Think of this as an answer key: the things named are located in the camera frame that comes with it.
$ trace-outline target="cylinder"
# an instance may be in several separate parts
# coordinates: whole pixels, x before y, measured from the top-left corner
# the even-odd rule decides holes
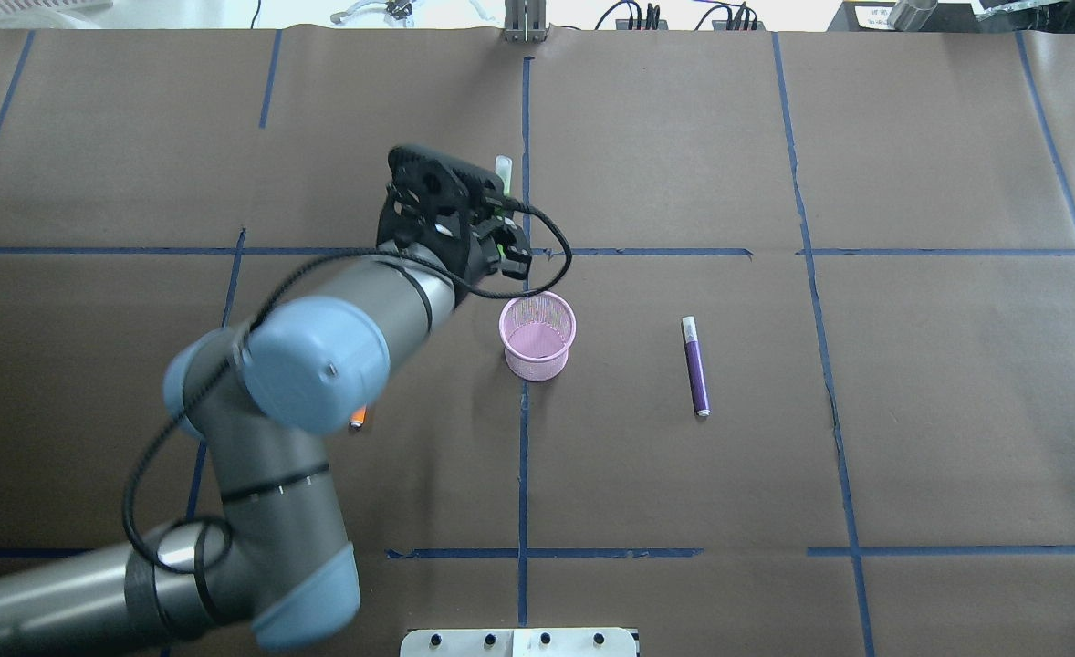
[[[125,601],[130,554],[115,545],[0,577],[0,654],[120,654],[169,642],[153,599],[149,615]]]
[[[425,246],[410,246],[407,253],[441,267]],[[362,258],[311,294],[345,300],[367,313],[384,333],[392,373],[449,319],[456,303],[447,280],[393,256]]]
[[[931,17],[940,0],[899,0],[887,18],[899,32],[918,32]]]

